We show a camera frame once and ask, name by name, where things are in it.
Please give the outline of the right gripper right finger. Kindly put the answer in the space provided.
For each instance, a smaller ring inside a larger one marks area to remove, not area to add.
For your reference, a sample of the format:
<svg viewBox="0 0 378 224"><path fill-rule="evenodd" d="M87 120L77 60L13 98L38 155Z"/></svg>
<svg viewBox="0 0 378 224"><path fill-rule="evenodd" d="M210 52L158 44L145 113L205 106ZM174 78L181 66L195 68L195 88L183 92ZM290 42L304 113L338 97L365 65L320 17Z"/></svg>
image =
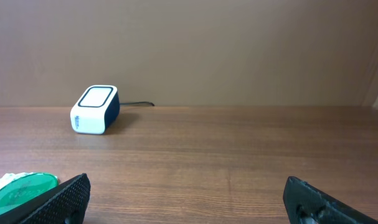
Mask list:
<svg viewBox="0 0 378 224"><path fill-rule="evenodd" d="M290 223L378 224L378 221L295 177L287 178L283 202Z"/></svg>

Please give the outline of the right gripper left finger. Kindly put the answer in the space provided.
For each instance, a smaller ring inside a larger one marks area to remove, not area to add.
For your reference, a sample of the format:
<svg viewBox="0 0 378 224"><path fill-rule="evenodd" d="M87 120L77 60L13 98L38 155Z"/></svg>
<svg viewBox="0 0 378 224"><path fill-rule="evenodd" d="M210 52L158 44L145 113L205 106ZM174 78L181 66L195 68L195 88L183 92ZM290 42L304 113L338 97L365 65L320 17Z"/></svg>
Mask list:
<svg viewBox="0 0 378 224"><path fill-rule="evenodd" d="M90 200L86 173L0 215L0 224L82 224Z"/></svg>

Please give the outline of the mint green tissue pack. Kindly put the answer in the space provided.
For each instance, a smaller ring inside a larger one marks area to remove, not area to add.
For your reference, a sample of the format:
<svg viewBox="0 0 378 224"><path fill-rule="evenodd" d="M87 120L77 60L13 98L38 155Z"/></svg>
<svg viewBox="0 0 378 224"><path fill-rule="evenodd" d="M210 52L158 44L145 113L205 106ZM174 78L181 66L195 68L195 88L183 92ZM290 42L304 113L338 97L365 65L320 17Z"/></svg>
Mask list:
<svg viewBox="0 0 378 224"><path fill-rule="evenodd" d="M18 174L7 173L7 174L4 174L0 178L0 180L2 181L3 187L5 187L7 184L10 184L12 181L20 179L20 178L25 177L25 176L30 175L30 174L33 174L33 172L30 172L30 173L28 173L28 172L21 172L21 173L18 173Z"/></svg>

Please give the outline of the green lid plastic jar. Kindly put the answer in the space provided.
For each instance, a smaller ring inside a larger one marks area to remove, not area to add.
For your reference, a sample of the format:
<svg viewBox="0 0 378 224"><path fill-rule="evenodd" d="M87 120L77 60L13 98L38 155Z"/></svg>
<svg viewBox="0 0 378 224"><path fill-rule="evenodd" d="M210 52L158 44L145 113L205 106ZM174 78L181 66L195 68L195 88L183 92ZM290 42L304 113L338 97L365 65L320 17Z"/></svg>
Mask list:
<svg viewBox="0 0 378 224"><path fill-rule="evenodd" d="M12 181L0 190L0 215L26 203L40 194L58 186L56 175L33 172Z"/></svg>

